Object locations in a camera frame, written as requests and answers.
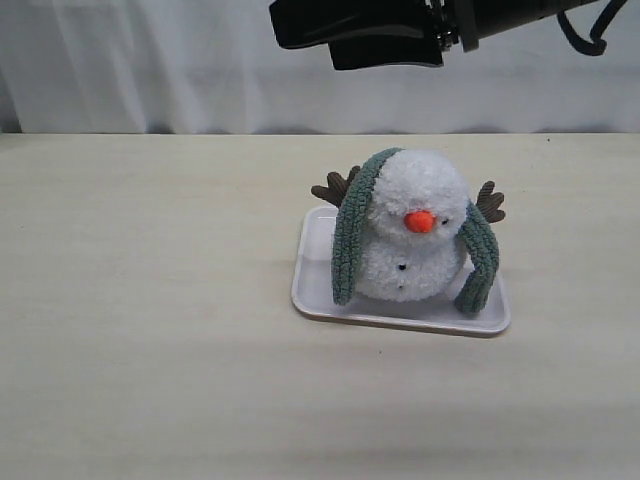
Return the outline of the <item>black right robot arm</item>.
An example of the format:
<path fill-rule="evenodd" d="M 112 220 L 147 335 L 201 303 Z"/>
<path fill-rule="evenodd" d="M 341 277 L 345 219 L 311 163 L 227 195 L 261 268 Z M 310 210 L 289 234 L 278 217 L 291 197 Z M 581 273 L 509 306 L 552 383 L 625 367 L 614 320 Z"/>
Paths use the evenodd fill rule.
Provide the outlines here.
<path fill-rule="evenodd" d="M 380 66 L 443 66 L 454 45 L 466 52 L 482 39 L 554 17 L 568 43 L 580 54 L 603 55 L 604 32 L 623 7 L 609 2 L 588 37 L 574 29 L 568 11 L 579 1 L 301 1 L 278 0 L 269 6 L 277 44 L 287 50 L 318 45 L 329 48 L 337 71 Z"/>

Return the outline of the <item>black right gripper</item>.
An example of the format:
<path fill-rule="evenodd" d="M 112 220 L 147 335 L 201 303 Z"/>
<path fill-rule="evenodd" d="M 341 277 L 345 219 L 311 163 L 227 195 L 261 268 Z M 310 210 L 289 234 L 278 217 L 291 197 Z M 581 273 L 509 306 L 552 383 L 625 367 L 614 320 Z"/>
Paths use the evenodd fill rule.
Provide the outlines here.
<path fill-rule="evenodd" d="M 394 65 L 438 68 L 444 64 L 441 50 L 458 44 L 464 52 L 479 48 L 472 0 L 278 0 L 269 5 L 269 15 L 280 47 L 329 43 L 338 71 Z M 434 30 L 437 42 L 422 38 Z"/>

